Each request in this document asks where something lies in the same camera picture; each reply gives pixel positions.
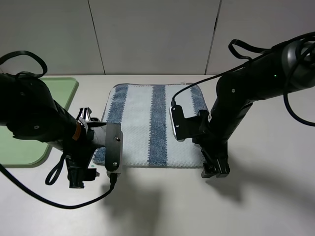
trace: green tray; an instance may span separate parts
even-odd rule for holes
[[[66,110],[79,83],[74,78],[41,78],[52,97]],[[6,167],[34,167],[42,164],[51,147],[35,140],[14,139],[6,126],[0,126],[0,163]]]

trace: black strap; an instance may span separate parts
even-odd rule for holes
[[[48,173],[48,175],[47,175],[47,177],[46,177],[46,179],[45,179],[45,184],[47,184],[47,185],[53,185],[53,184],[57,181],[57,179],[58,179],[58,177],[59,177],[59,175],[60,175],[60,173],[61,173],[61,170],[63,169],[63,162],[64,162],[66,156],[67,156],[67,155],[66,155],[65,153],[63,153],[63,154],[61,155],[60,161],[59,161],[59,162],[57,163],[57,165]]]
[[[32,76],[32,77],[40,78],[44,74],[47,73],[47,65],[46,65],[46,63],[39,56],[37,56],[34,53],[31,53],[29,51],[15,51],[15,52],[12,52],[12,53],[5,54],[4,56],[2,56],[0,58],[0,65],[5,63],[7,60],[9,60],[11,58],[14,58],[14,57],[17,57],[17,56],[20,56],[20,55],[29,56],[29,57],[33,58],[35,61],[37,61],[38,64],[43,69],[43,73],[42,74],[34,74],[34,73],[31,73],[31,72],[28,72],[28,71],[22,71],[22,72],[18,73],[17,75],[11,75],[9,73],[7,73],[7,75],[9,75],[9,76],[18,76],[20,78],[21,77],[23,78],[23,77],[26,77],[26,76]]]
[[[233,39],[233,40],[229,43],[228,48],[229,48],[230,52],[233,54],[233,56],[235,56],[235,57],[238,58],[238,59],[252,60],[251,57],[243,56],[243,55],[239,54],[239,53],[235,50],[234,45],[239,46],[239,47],[241,47],[241,48],[244,48],[245,50],[247,50],[247,51],[249,51],[249,52],[253,52],[253,53],[260,53],[260,54],[263,54],[263,53],[270,53],[270,52],[271,52],[271,49],[265,49],[265,48],[254,47],[254,46],[249,45],[248,43],[243,42],[242,40]]]

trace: white table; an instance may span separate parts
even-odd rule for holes
[[[69,112],[89,106],[101,117],[120,83],[195,82],[205,76],[74,76],[80,83]],[[216,81],[200,85],[208,108]],[[294,110],[315,120],[313,89],[290,95]],[[315,129],[286,112],[282,97],[256,102],[229,141],[231,174],[202,179],[201,169],[131,168],[105,200],[77,210],[57,209],[26,195],[0,175],[1,236],[311,236],[315,235]],[[108,189],[105,168],[85,189],[68,189],[66,169],[44,184],[61,152],[36,168],[10,169],[52,201],[78,204]]]

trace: towel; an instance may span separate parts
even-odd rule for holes
[[[168,112],[172,96],[186,86],[120,84],[112,88],[102,121],[122,125],[123,165],[202,167],[199,145],[191,139],[175,139]],[[183,107],[187,118],[207,110],[198,86],[180,93],[176,103]],[[102,147],[95,151],[93,162],[104,165],[105,158]]]

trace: blue stripe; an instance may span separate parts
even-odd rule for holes
[[[154,85],[150,114],[150,166],[167,166],[165,85]]]
[[[193,86],[190,88],[190,91],[195,115],[198,114],[199,110],[207,110],[208,108],[203,98],[201,89],[198,86]]]
[[[103,118],[104,122],[122,122],[127,92],[128,85],[118,85],[115,87],[115,93],[112,99],[113,102],[110,104],[107,120],[104,120],[106,117]],[[94,163],[99,165],[105,164],[105,150],[105,147],[101,147],[99,150],[97,150],[93,159]]]

